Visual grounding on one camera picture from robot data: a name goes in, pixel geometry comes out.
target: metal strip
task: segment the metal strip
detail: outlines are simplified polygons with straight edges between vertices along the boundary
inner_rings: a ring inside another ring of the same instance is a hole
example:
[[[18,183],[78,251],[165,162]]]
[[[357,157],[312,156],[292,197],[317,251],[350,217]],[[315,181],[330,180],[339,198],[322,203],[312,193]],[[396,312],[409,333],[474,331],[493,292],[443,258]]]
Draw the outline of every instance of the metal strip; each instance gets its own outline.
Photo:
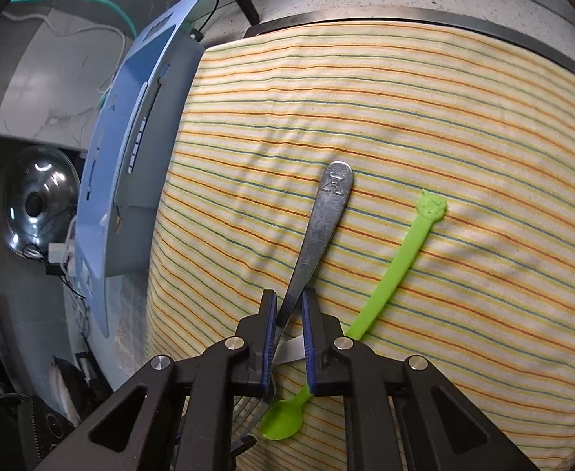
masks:
[[[316,10],[251,26],[246,31],[244,38],[304,24],[364,19],[411,21],[470,30],[528,49],[575,74],[574,60],[538,39],[490,21],[452,12],[442,12],[441,10],[414,9],[412,7],[346,7],[345,9]]]

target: striped tablecloth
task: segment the striped tablecloth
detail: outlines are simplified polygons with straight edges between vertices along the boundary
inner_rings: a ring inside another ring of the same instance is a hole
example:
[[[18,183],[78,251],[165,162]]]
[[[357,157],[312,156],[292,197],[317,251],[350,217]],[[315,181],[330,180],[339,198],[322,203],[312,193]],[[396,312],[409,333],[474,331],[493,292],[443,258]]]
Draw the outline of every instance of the striped tablecloth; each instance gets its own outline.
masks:
[[[575,459],[575,76],[426,24],[313,24],[212,47],[181,118],[155,226],[147,355],[200,354],[285,292],[318,179],[354,170],[314,286],[348,326],[414,218],[447,199],[365,336],[431,359],[541,469]],[[296,325],[292,334],[301,329]],[[279,396],[304,365],[277,370]],[[341,399],[260,440],[242,470],[346,468]]]

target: silver screw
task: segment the silver screw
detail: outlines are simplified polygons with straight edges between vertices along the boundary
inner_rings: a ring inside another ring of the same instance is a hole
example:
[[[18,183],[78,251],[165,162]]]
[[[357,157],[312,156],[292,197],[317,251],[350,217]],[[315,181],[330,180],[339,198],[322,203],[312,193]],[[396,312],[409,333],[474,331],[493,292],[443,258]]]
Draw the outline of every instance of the silver screw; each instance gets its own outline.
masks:
[[[333,340],[333,345],[335,345],[340,351],[345,351],[352,347],[352,340],[348,336],[338,336]]]
[[[244,346],[244,339],[239,338],[239,336],[231,336],[225,340],[224,345],[227,349],[235,351],[236,349],[241,349]]]
[[[163,370],[164,368],[169,367],[170,363],[170,358],[164,355],[155,356],[150,360],[150,366],[155,370]]]
[[[427,361],[427,359],[423,358],[422,356],[415,355],[409,358],[407,363],[414,370],[424,370],[429,364],[429,361]]]

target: white cable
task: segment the white cable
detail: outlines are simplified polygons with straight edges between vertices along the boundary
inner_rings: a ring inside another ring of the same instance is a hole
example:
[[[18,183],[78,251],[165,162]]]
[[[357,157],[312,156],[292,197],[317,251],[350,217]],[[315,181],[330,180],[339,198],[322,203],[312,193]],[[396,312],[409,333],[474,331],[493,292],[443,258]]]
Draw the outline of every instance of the white cable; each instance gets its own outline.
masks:
[[[66,37],[71,37],[71,36],[74,36],[76,34],[81,34],[82,32],[89,32],[92,30],[108,30],[110,32],[114,32],[117,35],[119,35],[122,38],[122,50],[120,51],[120,56],[118,57],[117,63],[115,64],[115,70],[110,75],[108,75],[106,78],[104,78],[104,81],[102,81],[102,83],[100,83],[100,86],[98,86],[98,93],[99,94],[104,94],[110,90],[110,88],[113,84],[113,77],[115,76],[117,69],[119,68],[120,64],[122,63],[124,53],[126,52],[126,36],[123,34],[123,32],[121,30],[115,28],[114,26],[97,24],[97,25],[86,26],[84,28],[79,28],[78,30],[74,30],[74,31],[66,33],[66,34],[60,34],[57,32],[56,28],[54,27],[54,25],[52,24],[50,19],[46,15],[43,15],[43,14],[32,13],[32,14],[24,14],[24,15],[14,15],[10,12],[2,12],[2,15],[5,18],[10,19],[11,21],[14,21],[17,23],[22,22],[22,21],[28,21],[30,19],[41,19],[41,21],[43,21],[48,26],[48,28],[50,28],[50,30],[54,34],[54,37],[58,37],[59,39],[64,39]],[[108,86],[106,87],[106,89],[102,89],[102,85],[104,85],[108,80],[111,80],[110,83],[108,83]]]

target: plastic spoon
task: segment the plastic spoon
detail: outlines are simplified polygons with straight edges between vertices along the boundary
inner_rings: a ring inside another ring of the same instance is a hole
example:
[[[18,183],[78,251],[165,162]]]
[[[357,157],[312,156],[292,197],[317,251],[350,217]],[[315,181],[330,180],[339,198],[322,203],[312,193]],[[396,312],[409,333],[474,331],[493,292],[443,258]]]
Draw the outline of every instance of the plastic spoon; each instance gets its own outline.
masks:
[[[376,320],[383,307],[394,293],[420,251],[431,226],[442,219],[446,211],[446,201],[437,195],[422,190],[416,204],[417,215],[405,239],[399,246],[394,259],[385,274],[361,309],[357,319],[346,331],[346,336],[360,340]],[[281,440],[293,436],[302,425],[302,410],[312,397],[307,385],[290,400],[273,404],[261,419],[260,431],[268,440]]]

